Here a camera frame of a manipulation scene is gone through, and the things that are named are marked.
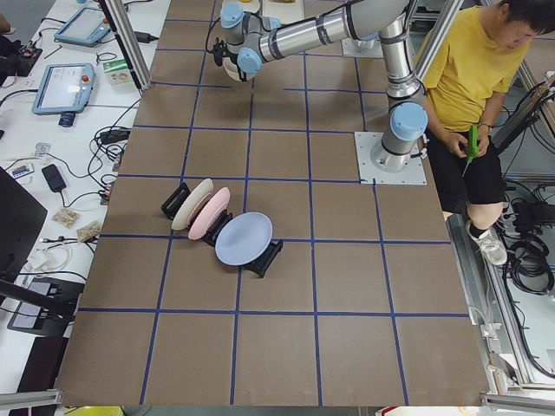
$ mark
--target green screwdriver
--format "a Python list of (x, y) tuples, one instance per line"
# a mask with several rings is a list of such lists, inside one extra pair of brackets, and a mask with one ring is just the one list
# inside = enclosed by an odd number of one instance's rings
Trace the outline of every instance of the green screwdriver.
[(470, 127), (470, 132), (468, 133), (467, 165), (465, 166), (465, 170), (462, 171), (463, 178), (467, 172), (468, 166), (472, 163), (478, 151), (478, 126), (474, 124)]

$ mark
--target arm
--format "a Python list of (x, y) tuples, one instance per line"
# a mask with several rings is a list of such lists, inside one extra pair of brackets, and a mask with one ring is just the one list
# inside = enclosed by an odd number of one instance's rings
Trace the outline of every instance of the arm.
[(486, 100), (484, 112), (480, 117), (480, 126), (478, 127), (478, 155), (477, 157), (486, 154), (487, 146), (489, 145), (489, 133), (493, 123), (500, 115), (501, 107), (505, 102), (506, 93), (493, 92), (492, 96)]
[(10, 22), (0, 13), (0, 33), (8, 33), (11, 30)]
[(434, 105), (432, 101), (424, 95), (422, 100), (422, 106), (426, 113), (428, 114), (428, 128), (455, 156), (459, 158), (465, 158), (467, 154), (460, 149), (460, 145), (467, 146), (468, 140), (462, 135), (456, 132), (449, 132), (441, 123), (437, 114), (434, 110)]

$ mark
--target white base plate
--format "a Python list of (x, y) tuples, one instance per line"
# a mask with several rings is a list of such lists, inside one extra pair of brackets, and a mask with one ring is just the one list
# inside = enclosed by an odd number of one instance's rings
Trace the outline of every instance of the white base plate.
[(375, 39), (372, 48), (361, 48), (350, 38), (342, 39), (343, 56), (355, 56), (366, 58), (383, 58), (382, 44), (379, 39)]
[(298, 22), (304, 19), (303, 0), (295, 0), (295, 3), (262, 1), (262, 16), (276, 17), (282, 24)]
[[(370, 151), (374, 144), (382, 139), (383, 133), (355, 132), (356, 158), (358, 159), (358, 173), (362, 184), (388, 185), (426, 185), (426, 175), (420, 158), (413, 158), (400, 172), (384, 172), (370, 160)], [(413, 148), (418, 153), (418, 146)]]

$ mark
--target white shoe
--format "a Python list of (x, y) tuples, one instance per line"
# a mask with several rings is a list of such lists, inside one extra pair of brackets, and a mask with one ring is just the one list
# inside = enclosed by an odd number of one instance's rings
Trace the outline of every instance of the white shoe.
[(470, 233), (471, 221), (467, 222), (466, 229), (470, 238), (480, 247), (481, 255), (488, 263), (501, 266), (506, 263), (506, 250), (503, 243), (494, 236), (491, 230), (486, 230), (476, 238)]

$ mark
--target green and white box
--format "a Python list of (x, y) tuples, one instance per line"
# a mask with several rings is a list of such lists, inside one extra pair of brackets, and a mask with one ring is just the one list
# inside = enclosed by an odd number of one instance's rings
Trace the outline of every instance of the green and white box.
[(106, 74), (110, 84), (121, 84), (132, 80), (125, 59), (104, 62), (104, 74)]

